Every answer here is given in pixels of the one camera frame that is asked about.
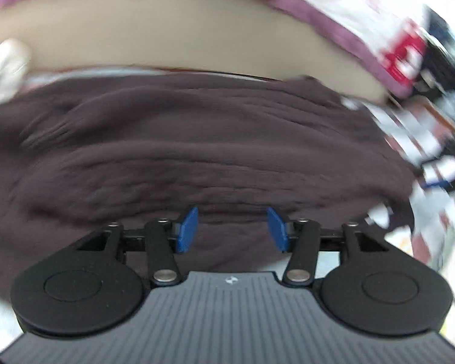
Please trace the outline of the dark brown knit sweater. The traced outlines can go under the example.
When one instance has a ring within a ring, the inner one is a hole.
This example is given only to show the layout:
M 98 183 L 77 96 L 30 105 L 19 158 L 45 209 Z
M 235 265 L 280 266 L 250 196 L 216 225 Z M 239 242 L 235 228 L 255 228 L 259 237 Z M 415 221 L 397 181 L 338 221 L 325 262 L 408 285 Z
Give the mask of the dark brown knit sweater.
M 0 106 L 0 298 L 29 266 L 114 221 L 201 213 L 185 270 L 277 258 L 266 210 L 325 228 L 387 205 L 413 220 L 415 171 L 369 112 L 312 77 L 58 81 Z

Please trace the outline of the beige bed base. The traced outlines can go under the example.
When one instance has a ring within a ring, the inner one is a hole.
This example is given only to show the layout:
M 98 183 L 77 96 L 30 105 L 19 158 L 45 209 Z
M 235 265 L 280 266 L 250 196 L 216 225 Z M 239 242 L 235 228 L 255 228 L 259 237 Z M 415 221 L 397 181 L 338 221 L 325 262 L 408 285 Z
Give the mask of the beige bed base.
M 309 25 L 263 0 L 24 0 L 0 9 L 0 42 L 36 69 L 136 65 L 288 79 L 317 78 L 372 102 L 383 85 Z

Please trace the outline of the checkered cartoon play mat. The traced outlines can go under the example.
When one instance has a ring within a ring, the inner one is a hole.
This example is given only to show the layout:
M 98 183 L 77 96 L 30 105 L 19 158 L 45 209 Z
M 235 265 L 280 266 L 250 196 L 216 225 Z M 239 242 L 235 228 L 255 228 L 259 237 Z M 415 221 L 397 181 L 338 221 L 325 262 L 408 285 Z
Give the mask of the checkered cartoon play mat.
M 23 93 L 31 89 L 38 89 L 67 79 L 91 79 L 96 77 L 126 77 L 126 76 L 165 76 L 171 75 L 165 70 L 140 69 L 132 67 L 104 67 L 72 70 L 69 72 L 42 72 L 30 74 L 21 89 Z M 368 111 L 376 124 L 384 132 L 385 141 L 399 156 L 414 165 L 439 159 L 444 156 L 444 145 L 449 145 L 450 140 L 455 140 L 453 128 L 447 128 L 444 123 L 454 123 L 447 117 L 454 117 L 444 109 L 447 114 L 441 115 L 440 110 L 430 110 L 429 101 L 417 99 L 410 101 L 404 109 L 389 111 L 389 107 L 370 105 L 369 102 L 355 98 L 342 98 L 346 109 Z M 413 185 L 413 193 L 409 196 L 413 213 L 416 215 L 415 233 L 412 236 L 412 248 L 409 244 L 409 227 L 389 227 L 389 211 L 383 211 L 378 205 L 368 211 L 366 221 L 380 227 L 388 227 L 390 232 L 387 238 L 390 243 L 407 253 L 412 253 L 415 258 L 425 264 L 435 267 L 447 278 L 455 292 L 455 194 L 445 194 L 443 189 L 419 189 Z M 218 270 L 234 270 L 235 265 L 255 267 L 253 270 L 274 270 L 281 276 L 281 266 L 288 263 L 288 255 L 275 255 L 274 249 L 268 251 L 267 238 L 263 244 L 252 247 L 256 250 L 256 257 L 249 258 L 246 251 L 235 255 L 231 263 L 224 261 Z M 455 302 L 452 304 L 450 314 L 447 316 L 441 329 L 442 335 L 455 345 Z M 0 352 L 7 348 L 17 337 L 22 334 L 18 321 L 12 314 L 9 303 L 0 298 Z

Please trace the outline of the white folded garment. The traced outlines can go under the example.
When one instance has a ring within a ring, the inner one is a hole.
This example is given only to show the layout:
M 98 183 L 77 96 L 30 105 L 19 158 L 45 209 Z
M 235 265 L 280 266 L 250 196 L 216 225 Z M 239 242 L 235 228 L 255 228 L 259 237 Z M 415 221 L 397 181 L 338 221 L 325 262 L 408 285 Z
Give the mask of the white folded garment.
M 16 39 L 7 39 L 0 44 L 0 105 L 17 95 L 30 61 L 29 48 Z

